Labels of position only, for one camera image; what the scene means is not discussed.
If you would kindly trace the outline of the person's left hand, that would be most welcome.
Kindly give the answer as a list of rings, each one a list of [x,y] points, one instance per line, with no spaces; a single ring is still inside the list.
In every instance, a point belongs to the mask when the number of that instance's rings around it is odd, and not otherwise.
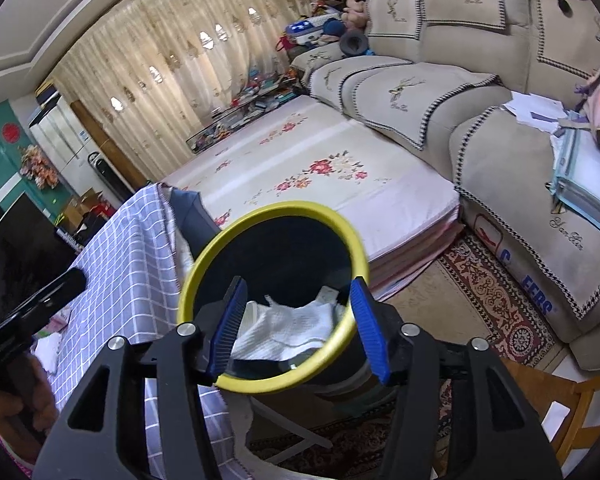
[[[32,390],[32,426],[36,431],[48,434],[58,419],[55,397],[47,374],[36,356],[28,355],[26,371],[35,377]],[[42,444],[26,428],[19,426],[18,415],[26,407],[20,396],[0,390],[0,438],[12,454],[23,462],[33,465],[40,454]]]

